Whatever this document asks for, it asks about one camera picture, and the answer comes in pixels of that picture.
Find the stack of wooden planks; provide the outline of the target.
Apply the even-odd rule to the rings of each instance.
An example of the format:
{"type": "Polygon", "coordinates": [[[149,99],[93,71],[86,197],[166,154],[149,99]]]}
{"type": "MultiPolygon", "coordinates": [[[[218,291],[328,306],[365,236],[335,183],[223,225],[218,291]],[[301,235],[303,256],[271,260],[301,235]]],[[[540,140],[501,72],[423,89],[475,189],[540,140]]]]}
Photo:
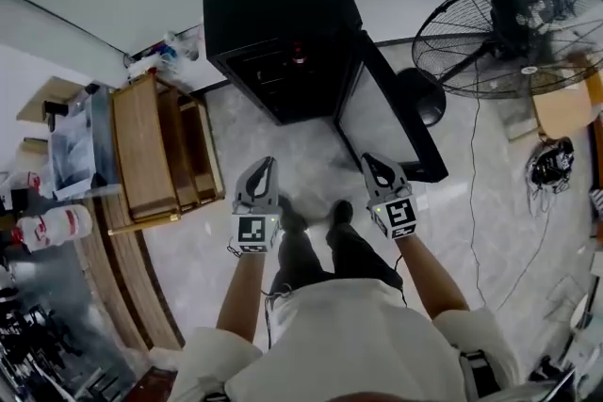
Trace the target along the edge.
{"type": "Polygon", "coordinates": [[[76,241],[91,292],[128,348],[180,350],[184,337],[164,297],[141,230],[127,227],[123,195],[85,198],[92,229],[76,241]]]}

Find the black standing fan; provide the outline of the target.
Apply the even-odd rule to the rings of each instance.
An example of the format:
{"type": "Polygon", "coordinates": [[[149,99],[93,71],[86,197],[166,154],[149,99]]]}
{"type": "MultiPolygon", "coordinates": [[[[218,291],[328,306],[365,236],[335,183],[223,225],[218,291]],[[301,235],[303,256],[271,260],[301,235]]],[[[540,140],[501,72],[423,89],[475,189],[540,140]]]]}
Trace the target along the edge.
{"type": "Polygon", "coordinates": [[[414,72],[446,93],[506,100],[603,68],[603,0],[445,0],[412,42],[414,72]]]}

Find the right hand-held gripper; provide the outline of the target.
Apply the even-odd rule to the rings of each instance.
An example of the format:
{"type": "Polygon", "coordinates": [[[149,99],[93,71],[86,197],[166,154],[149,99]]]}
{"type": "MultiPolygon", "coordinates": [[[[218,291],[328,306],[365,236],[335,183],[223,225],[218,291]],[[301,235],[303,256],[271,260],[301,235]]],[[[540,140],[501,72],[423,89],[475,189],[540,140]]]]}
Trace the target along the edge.
{"type": "Polygon", "coordinates": [[[416,197],[398,162],[377,153],[361,156],[369,195],[368,211],[384,237],[397,240],[416,232],[416,197]]]}

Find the heap of plastic bottles bags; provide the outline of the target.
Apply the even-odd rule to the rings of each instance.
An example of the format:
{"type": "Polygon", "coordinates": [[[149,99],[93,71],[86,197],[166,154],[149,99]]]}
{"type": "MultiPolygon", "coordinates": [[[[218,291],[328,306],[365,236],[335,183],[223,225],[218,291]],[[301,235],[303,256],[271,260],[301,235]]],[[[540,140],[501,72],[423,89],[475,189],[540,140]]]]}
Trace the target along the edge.
{"type": "Polygon", "coordinates": [[[163,39],[138,54],[124,59],[129,78],[155,71],[170,79],[182,77],[187,64],[199,58],[199,35],[195,29],[168,31],[163,39]]]}

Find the wooden trolley cart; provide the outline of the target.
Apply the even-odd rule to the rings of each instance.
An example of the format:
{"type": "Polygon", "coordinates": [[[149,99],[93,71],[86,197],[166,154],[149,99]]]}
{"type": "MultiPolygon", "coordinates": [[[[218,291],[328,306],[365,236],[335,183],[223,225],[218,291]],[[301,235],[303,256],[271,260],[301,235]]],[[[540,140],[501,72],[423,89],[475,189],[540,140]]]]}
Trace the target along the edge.
{"type": "Polygon", "coordinates": [[[110,235],[175,222],[225,195],[205,102],[146,72],[111,96],[125,225],[110,235]]]}

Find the white jug red label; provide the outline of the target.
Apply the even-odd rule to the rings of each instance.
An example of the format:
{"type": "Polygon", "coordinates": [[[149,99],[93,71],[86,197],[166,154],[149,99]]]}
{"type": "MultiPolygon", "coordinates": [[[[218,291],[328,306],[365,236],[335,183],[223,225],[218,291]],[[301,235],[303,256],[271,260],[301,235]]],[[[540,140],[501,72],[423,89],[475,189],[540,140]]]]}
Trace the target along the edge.
{"type": "Polygon", "coordinates": [[[82,204],[63,205],[43,215],[22,217],[11,231],[12,241],[29,251],[60,246],[91,234],[93,221],[82,204]]]}

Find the person's left black shoe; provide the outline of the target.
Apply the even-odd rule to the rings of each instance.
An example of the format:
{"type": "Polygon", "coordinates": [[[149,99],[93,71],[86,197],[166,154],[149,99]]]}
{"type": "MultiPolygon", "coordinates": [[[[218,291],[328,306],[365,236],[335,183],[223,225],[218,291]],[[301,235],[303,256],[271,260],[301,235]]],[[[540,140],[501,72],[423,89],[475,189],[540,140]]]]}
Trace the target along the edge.
{"type": "Polygon", "coordinates": [[[291,200],[287,196],[280,195],[278,205],[281,210],[280,223],[285,232],[300,233],[308,228],[305,217],[295,210],[291,200]]]}

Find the clear plastic storage box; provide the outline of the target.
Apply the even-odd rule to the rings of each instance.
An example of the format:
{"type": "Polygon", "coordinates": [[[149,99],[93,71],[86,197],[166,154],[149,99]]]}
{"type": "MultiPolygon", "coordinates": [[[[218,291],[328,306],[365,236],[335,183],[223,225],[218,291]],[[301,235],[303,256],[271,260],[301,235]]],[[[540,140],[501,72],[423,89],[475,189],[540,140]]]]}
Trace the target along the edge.
{"type": "Polygon", "coordinates": [[[58,115],[49,143],[49,166],[54,196],[75,200],[121,191],[113,143],[113,89],[91,83],[58,115]]]}

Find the round wooden side table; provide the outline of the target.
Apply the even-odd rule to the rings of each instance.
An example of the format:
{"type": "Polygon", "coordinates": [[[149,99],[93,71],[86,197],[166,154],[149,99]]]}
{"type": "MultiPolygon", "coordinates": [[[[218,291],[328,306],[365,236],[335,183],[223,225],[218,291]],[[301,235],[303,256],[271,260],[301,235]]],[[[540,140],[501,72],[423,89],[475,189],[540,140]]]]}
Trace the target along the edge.
{"type": "Polygon", "coordinates": [[[595,118],[585,82],[535,95],[532,100],[541,131],[552,139],[569,137],[595,118]]]}

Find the person's right trouser leg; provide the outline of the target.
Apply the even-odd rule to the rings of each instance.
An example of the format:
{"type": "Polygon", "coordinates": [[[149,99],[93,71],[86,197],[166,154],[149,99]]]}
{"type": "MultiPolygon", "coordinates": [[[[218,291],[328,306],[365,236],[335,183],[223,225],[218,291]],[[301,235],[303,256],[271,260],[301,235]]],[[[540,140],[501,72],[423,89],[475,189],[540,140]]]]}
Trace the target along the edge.
{"type": "Polygon", "coordinates": [[[403,280],[350,224],[331,228],[326,236],[334,274],[340,279],[373,279],[399,291],[403,280]]]}

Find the black mini fridge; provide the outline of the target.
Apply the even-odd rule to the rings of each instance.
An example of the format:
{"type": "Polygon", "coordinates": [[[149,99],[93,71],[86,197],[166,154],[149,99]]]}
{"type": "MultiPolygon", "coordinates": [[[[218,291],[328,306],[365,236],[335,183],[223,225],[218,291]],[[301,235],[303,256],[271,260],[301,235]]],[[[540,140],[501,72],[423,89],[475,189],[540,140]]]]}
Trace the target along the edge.
{"type": "Polygon", "coordinates": [[[279,125],[330,118],[350,155],[412,181],[448,171],[412,92],[362,27],[354,0],[203,0],[207,60],[279,125]],[[292,65],[302,41],[307,66],[292,65]]]}

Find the person's left trouser leg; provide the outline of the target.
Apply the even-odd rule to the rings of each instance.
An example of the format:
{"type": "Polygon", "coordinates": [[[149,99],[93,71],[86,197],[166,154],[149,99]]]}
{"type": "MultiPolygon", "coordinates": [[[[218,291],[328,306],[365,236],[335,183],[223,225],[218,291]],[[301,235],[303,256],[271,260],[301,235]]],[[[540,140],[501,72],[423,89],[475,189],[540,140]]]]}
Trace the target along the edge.
{"type": "Polygon", "coordinates": [[[304,222],[288,221],[278,249],[279,268],[269,293],[293,292],[303,287],[332,281],[333,273],[325,271],[312,248],[304,222]]]}

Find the orange sofa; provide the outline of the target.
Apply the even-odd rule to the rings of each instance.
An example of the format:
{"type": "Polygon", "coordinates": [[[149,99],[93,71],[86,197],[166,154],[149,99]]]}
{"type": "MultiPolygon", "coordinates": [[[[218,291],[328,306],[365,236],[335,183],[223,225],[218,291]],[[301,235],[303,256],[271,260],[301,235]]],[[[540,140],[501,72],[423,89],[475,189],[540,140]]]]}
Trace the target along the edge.
{"type": "Polygon", "coordinates": [[[603,68],[595,70],[586,80],[586,86],[594,113],[594,119],[588,126],[593,168],[592,188],[603,188],[603,68]]]}

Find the person's black shoe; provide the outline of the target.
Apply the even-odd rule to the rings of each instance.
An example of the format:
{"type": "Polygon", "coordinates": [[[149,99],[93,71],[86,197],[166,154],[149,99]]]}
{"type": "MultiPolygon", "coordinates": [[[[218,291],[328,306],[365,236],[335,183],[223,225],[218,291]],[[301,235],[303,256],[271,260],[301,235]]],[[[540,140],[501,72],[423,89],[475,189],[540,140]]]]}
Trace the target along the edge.
{"type": "Polygon", "coordinates": [[[287,196],[280,195],[278,205],[281,210],[280,223],[285,232],[300,233],[308,228],[305,217],[295,210],[291,200],[287,196]]]}
{"type": "Polygon", "coordinates": [[[350,224],[353,219],[353,207],[347,200],[339,200],[334,204],[331,212],[331,227],[350,224]]]}

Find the person's right forearm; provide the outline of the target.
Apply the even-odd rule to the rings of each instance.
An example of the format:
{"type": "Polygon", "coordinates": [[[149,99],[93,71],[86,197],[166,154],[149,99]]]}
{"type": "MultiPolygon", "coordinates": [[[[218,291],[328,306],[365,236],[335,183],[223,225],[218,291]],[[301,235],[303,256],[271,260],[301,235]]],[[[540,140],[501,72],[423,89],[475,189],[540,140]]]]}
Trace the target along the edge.
{"type": "Polygon", "coordinates": [[[417,235],[398,238],[396,245],[431,319],[449,311],[469,310],[456,282],[417,235]]]}

